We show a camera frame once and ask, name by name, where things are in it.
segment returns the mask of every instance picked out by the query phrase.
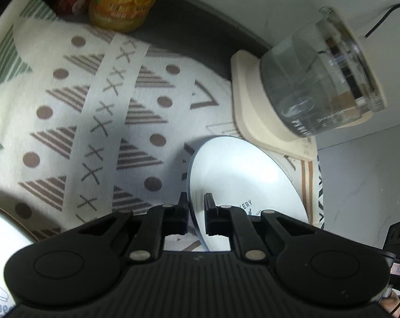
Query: glass jar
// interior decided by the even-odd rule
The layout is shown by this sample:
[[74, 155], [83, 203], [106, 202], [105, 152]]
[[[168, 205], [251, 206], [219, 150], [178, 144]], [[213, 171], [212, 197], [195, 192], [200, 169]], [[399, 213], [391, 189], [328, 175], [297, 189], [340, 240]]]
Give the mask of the glass jar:
[[307, 137], [384, 109], [357, 42], [329, 7], [260, 60], [273, 109], [294, 134]]

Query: plate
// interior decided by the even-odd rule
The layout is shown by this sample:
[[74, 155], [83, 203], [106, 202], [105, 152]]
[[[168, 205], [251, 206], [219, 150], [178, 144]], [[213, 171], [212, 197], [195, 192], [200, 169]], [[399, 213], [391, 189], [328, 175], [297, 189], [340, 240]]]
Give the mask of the plate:
[[207, 192], [213, 194], [217, 206], [237, 206], [256, 216], [264, 209], [273, 209], [309, 223], [296, 189], [278, 164], [260, 148], [233, 136], [215, 137], [197, 149], [187, 185], [191, 217], [203, 247], [209, 251], [227, 251], [230, 245], [227, 237], [206, 234]]
[[15, 306], [4, 282], [4, 266], [15, 252], [33, 242], [34, 239], [18, 222], [0, 210], [0, 317], [6, 315]]

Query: brown dot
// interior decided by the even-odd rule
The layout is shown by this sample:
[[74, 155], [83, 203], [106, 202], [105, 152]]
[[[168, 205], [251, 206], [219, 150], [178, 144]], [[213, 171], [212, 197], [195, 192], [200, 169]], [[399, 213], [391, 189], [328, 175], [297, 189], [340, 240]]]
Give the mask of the brown dot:
[[149, 177], [144, 181], [144, 186], [148, 191], [159, 191], [162, 188], [162, 182], [159, 178]]
[[166, 145], [166, 139], [161, 134], [152, 134], [152, 136], [150, 136], [150, 142], [158, 147]]
[[168, 96], [160, 96], [157, 98], [157, 103], [163, 108], [169, 108], [172, 106], [173, 102]]
[[51, 107], [43, 105], [37, 110], [37, 116], [40, 120], [47, 120], [53, 115], [53, 110]]
[[29, 219], [32, 216], [32, 210], [26, 203], [18, 203], [15, 205], [15, 212], [23, 219]]
[[179, 74], [179, 72], [180, 72], [181, 70], [180, 70], [180, 68], [179, 68], [177, 65], [168, 64], [168, 65], [166, 66], [166, 71], [167, 71], [169, 74], [176, 75], [176, 74]]
[[23, 163], [31, 168], [37, 167], [40, 164], [40, 157], [34, 152], [25, 153], [23, 155]]
[[72, 44], [76, 47], [84, 46], [86, 43], [85, 39], [81, 36], [75, 36], [72, 38]]
[[66, 79], [69, 76], [69, 72], [66, 69], [59, 68], [59, 69], [56, 69], [53, 72], [53, 76], [56, 79], [63, 80], [63, 79]]

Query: black cable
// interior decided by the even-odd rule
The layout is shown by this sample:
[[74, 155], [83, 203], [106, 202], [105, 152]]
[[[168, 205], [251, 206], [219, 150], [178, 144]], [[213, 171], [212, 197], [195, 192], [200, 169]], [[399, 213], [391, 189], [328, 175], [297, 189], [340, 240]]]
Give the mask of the black cable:
[[388, 16], [394, 12], [397, 8], [400, 8], [400, 3], [392, 6], [387, 13], [379, 20], [374, 27], [372, 27], [368, 33], [365, 34], [365, 38], [368, 38], [378, 27], [381, 26], [381, 24], [385, 21]]
[[398, 305], [395, 307], [395, 309], [392, 310], [392, 311], [390, 312], [390, 315], [392, 315], [395, 311], [397, 311], [399, 307], [400, 307], [400, 302], [399, 302]]

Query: person's hand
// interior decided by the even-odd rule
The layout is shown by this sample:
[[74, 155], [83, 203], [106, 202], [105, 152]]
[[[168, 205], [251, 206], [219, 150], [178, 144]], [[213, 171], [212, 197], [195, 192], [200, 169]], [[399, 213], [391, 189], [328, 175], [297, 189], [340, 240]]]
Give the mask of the person's hand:
[[[388, 298], [382, 299], [380, 301], [380, 305], [388, 312], [391, 313], [392, 310], [400, 303], [400, 298], [394, 291], [391, 291], [391, 295]], [[399, 318], [400, 316], [400, 307], [393, 313], [394, 318]]]

